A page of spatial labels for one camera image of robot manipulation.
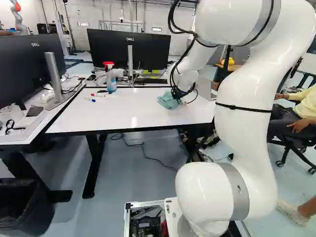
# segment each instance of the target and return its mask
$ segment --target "marker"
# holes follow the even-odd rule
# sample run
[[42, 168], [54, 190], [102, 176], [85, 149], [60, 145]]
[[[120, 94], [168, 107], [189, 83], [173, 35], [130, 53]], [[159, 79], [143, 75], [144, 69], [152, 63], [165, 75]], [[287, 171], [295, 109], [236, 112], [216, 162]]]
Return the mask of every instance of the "marker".
[[94, 94], [94, 93], [91, 93], [91, 96], [95, 96], [95, 97], [105, 97], [105, 95], [99, 95], [99, 94]]
[[89, 98], [89, 97], [85, 97], [84, 99], [85, 99], [85, 100], [92, 101], [92, 102], [97, 102], [95, 99], [91, 99], [91, 98]]

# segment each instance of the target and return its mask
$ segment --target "plastic bottle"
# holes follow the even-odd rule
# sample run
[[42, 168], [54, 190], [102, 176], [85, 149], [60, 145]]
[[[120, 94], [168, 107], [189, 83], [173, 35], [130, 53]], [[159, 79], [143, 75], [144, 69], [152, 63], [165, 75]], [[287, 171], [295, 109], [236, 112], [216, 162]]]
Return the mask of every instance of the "plastic bottle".
[[107, 77], [107, 91], [109, 94], [115, 92], [117, 90], [117, 81], [115, 79], [115, 75], [113, 73], [113, 62], [103, 62], [103, 65], [105, 66], [105, 72]]

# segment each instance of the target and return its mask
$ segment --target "blue cloth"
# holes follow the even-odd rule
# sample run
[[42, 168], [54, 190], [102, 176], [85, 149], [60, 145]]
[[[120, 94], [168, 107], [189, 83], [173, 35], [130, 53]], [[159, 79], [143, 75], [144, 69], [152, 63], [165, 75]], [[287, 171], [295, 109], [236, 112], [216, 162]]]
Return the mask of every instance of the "blue cloth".
[[181, 100], [176, 100], [172, 98], [170, 91], [167, 91], [163, 96], [159, 96], [158, 103], [164, 106], [168, 110], [174, 110], [179, 107]]

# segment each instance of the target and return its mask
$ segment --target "window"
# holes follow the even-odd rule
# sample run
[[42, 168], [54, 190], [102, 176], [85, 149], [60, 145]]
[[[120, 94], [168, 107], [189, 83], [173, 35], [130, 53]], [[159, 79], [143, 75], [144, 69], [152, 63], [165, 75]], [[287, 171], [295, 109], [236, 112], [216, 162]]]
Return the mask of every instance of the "window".
[[79, 26], [89, 26], [89, 22], [78, 22]]
[[159, 28], [159, 27], [152, 27], [152, 31], [161, 32], [161, 31], [162, 31], [162, 28]]

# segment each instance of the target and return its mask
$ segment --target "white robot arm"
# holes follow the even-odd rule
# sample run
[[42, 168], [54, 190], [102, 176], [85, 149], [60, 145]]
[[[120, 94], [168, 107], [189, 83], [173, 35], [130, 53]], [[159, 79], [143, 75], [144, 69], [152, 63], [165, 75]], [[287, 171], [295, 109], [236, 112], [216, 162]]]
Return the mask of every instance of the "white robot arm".
[[307, 51], [316, 16], [305, 0], [201, 0], [195, 41], [172, 76], [190, 90], [216, 44], [248, 45], [250, 58], [221, 83], [215, 110], [219, 137], [234, 151], [232, 164], [189, 163], [176, 176], [183, 215], [200, 236], [220, 236], [230, 220], [274, 210], [277, 184], [267, 151], [267, 128], [278, 84]]

